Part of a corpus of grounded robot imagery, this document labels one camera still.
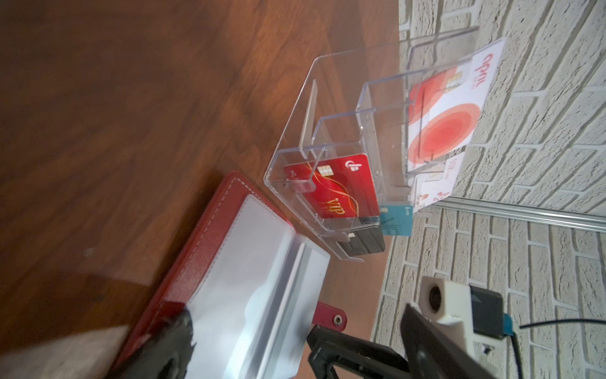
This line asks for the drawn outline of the white blossom VIP card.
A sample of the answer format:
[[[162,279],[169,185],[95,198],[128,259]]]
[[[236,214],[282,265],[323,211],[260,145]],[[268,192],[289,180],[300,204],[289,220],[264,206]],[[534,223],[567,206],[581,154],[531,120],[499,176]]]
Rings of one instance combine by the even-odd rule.
[[[460,148],[421,168],[413,181],[415,213],[451,196],[465,155],[466,149]]]

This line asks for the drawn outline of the red leather card holder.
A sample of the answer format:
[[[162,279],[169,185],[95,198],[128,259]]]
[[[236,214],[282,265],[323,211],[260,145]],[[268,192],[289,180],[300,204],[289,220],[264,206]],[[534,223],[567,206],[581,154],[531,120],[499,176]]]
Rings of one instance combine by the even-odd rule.
[[[110,371],[188,310],[195,348],[184,378],[248,378],[296,235],[251,181],[228,174]],[[347,316],[319,297],[316,325],[342,332]]]

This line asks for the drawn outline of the white pink circle card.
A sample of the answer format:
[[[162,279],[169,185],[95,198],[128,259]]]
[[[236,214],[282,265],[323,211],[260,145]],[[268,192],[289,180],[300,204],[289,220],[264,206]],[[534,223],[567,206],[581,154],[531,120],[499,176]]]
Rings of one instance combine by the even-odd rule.
[[[470,143],[500,65],[500,38],[410,91],[407,169],[412,171]]]

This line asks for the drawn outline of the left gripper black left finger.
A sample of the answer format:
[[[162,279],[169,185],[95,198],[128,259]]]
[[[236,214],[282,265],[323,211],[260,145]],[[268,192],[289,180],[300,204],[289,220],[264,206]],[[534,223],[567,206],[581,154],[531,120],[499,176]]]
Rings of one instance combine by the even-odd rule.
[[[107,378],[184,378],[194,348],[191,315],[183,310]]]

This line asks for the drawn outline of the clear acrylic card organizer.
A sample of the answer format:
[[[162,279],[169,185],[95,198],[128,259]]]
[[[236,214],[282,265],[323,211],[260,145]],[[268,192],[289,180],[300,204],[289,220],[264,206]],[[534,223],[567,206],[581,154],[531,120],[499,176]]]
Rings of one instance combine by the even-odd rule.
[[[316,58],[264,175],[265,185],[339,259],[348,256],[355,227],[372,217],[323,219],[287,179],[284,167],[364,153],[369,158],[378,205],[412,205],[407,169],[410,91],[476,52],[478,28],[391,42]]]

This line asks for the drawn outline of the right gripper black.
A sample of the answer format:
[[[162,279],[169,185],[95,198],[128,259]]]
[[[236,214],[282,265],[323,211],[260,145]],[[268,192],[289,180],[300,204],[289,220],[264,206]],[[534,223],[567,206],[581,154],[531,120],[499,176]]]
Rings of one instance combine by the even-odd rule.
[[[361,378],[411,378],[408,362],[390,347],[315,326],[307,336],[309,365],[317,378],[337,378],[343,369]]]

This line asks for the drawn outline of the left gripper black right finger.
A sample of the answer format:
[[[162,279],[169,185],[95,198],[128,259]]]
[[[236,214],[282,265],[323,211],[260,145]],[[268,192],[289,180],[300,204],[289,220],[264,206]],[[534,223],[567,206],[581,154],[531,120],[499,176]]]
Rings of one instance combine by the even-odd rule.
[[[405,308],[400,332],[413,378],[494,377],[413,306]]]

